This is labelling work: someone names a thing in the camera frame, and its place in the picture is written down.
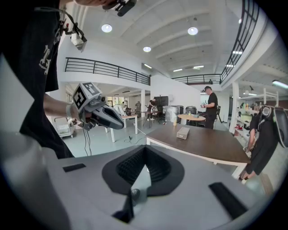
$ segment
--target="wooden table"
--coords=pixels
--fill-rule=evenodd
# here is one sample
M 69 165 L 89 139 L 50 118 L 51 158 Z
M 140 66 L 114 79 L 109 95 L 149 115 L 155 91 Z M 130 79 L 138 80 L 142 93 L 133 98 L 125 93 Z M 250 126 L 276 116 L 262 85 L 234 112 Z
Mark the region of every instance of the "wooden table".
M 145 114 L 154 114 L 154 118 L 155 118 L 155 113 L 162 113 L 161 111 L 146 111 L 146 112 L 141 112 L 141 113 L 145 113 Z
M 131 116 L 121 116 L 122 119 L 124 120 L 124 128 L 126 128 L 126 120 L 130 118 L 135 118 L 135 134 L 138 134 L 138 121 L 137 121 L 137 115 L 131 115 Z M 111 128 L 111 136 L 112 136 L 112 142 L 115 142 L 115 137 L 114 137 L 114 130 Z
M 176 137 L 181 127 L 190 129 L 186 140 Z M 250 159 L 245 154 L 241 144 L 229 131 L 200 128 L 188 125 L 166 124 L 162 128 L 146 135 L 147 145 L 155 143 L 167 149 L 199 157 L 214 164 L 236 165 L 232 176 L 238 179 L 240 173 Z
M 198 125 L 198 121 L 204 121 L 206 120 L 205 117 L 199 116 L 199 117 L 194 117 L 193 115 L 188 115 L 188 114 L 178 114 L 179 118 L 185 119 L 186 120 L 186 125 L 188 125 L 189 120 L 195 120 L 196 121 L 196 126 Z

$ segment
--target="white table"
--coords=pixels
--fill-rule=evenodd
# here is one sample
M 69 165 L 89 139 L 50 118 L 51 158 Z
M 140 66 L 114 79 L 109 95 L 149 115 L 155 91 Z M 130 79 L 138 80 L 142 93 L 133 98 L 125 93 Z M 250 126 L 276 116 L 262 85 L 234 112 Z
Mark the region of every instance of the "white table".
M 124 128 L 126 128 L 126 120 L 129 118 L 135 118 L 135 134 L 138 134 L 138 124 L 137 124 L 137 115 L 131 115 L 131 116 L 121 116 L 122 119 L 124 120 Z M 112 137 L 112 142 L 115 142 L 115 137 L 114 137 L 114 130 L 111 128 L 111 137 Z

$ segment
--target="black pad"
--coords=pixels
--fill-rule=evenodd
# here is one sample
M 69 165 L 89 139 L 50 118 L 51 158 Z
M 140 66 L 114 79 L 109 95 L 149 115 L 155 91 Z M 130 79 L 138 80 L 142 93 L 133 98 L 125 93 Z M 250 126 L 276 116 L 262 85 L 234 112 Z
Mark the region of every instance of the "black pad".
M 274 117 L 277 124 L 279 142 L 283 148 L 288 148 L 288 117 L 283 108 L 274 108 Z
M 152 184 L 147 196 L 170 194 L 183 180 L 182 164 L 151 146 L 139 146 L 110 161 L 102 176 L 113 192 L 128 195 L 144 165 L 149 169 Z

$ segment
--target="small box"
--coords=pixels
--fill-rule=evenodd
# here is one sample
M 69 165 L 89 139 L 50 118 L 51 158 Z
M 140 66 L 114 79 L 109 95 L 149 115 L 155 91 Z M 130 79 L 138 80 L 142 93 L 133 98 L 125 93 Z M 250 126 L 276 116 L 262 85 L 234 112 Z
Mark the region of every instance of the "small box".
M 189 135 L 190 129 L 186 127 L 182 127 L 178 132 L 177 132 L 177 137 L 186 140 L 188 135 Z

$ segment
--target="round table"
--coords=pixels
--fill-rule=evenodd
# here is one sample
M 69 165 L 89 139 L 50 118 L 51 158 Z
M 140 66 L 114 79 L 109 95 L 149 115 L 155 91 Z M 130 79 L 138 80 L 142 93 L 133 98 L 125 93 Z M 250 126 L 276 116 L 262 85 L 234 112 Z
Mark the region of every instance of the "round table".
M 188 114 L 179 114 L 179 118 L 186 119 L 186 125 L 188 125 L 189 120 L 195 120 L 196 121 L 196 126 L 198 125 L 198 121 L 204 121 L 206 120 L 205 117 L 199 116 L 199 117 L 194 117 L 194 115 L 188 115 Z

